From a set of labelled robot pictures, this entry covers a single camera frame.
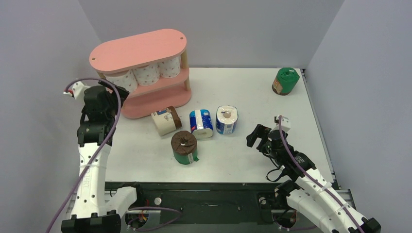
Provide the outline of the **blue white roll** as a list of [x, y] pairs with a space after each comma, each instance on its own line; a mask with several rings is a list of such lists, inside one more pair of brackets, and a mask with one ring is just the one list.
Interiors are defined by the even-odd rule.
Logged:
[[238, 110], [234, 106], [222, 105], [216, 111], [216, 130], [219, 134], [229, 135], [235, 131], [239, 119]]
[[213, 136], [213, 123], [210, 111], [198, 109], [189, 114], [190, 132], [196, 139], [206, 139]]

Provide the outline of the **white dotted roll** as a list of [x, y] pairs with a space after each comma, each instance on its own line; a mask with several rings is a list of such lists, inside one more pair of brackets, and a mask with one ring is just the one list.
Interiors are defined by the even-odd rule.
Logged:
[[129, 93], [133, 93], [138, 88], [138, 83], [132, 69], [114, 74], [104, 74], [104, 76], [108, 81], [123, 87]]
[[144, 67], [132, 69], [138, 85], [149, 86], [155, 84], [160, 79], [158, 64], [150, 64]]

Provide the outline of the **pink three-tier shelf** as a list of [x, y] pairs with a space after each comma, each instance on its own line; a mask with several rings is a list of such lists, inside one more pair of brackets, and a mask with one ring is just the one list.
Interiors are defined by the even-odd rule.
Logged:
[[152, 85], [139, 85], [122, 107], [126, 118], [137, 119], [168, 106], [180, 107], [189, 102], [187, 38], [175, 29], [161, 29], [104, 42], [90, 54], [90, 65], [100, 77], [110, 74], [126, 76], [128, 71], [145, 70], [150, 65], [178, 59], [180, 72], [175, 77], [161, 76]]

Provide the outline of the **brown green roll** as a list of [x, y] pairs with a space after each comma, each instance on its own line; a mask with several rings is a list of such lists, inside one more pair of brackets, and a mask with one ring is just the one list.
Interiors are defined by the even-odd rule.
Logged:
[[179, 131], [172, 136], [171, 147], [175, 160], [182, 165], [199, 161], [197, 139], [189, 131]]

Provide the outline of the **white dotted roll shelf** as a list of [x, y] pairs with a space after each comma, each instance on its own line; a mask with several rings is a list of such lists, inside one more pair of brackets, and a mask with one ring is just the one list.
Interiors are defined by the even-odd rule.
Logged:
[[160, 76], [163, 78], [174, 78], [181, 71], [180, 57], [174, 57], [158, 63]]

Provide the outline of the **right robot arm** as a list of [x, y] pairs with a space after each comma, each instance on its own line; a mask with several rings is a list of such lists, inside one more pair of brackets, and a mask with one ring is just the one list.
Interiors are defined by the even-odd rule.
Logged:
[[248, 147], [261, 139], [257, 150], [274, 163], [281, 177], [288, 177], [275, 188], [275, 203], [295, 209], [324, 233], [379, 233], [379, 222], [342, 198], [314, 162], [287, 143], [287, 136], [280, 125], [271, 129], [258, 124], [246, 137]]

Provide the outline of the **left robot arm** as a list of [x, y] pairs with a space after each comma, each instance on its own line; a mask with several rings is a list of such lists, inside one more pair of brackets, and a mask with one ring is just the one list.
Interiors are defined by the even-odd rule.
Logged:
[[120, 110], [129, 92], [107, 80], [86, 88], [84, 106], [77, 129], [80, 157], [79, 177], [71, 192], [76, 194], [70, 217], [61, 223], [63, 233], [119, 233], [121, 218], [127, 210], [144, 205], [145, 195], [133, 187], [119, 207], [108, 207], [104, 200], [105, 175], [113, 135]]

